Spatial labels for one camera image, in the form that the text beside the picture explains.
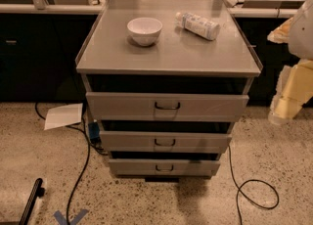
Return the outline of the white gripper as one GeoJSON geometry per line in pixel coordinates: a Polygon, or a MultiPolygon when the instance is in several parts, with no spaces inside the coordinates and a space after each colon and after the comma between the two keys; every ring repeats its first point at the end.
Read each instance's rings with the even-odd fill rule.
{"type": "Polygon", "coordinates": [[[313,97],[313,62],[301,59],[295,66],[284,66],[270,105],[268,120],[275,125],[290,122],[313,97]]]}

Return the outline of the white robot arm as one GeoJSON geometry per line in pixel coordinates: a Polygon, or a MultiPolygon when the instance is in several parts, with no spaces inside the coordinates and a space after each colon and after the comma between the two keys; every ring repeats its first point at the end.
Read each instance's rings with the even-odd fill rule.
{"type": "Polygon", "coordinates": [[[313,98],[313,0],[306,0],[296,14],[267,36],[274,43],[287,43],[289,52],[299,58],[284,66],[276,85],[268,119],[276,125],[291,121],[313,98]]]}

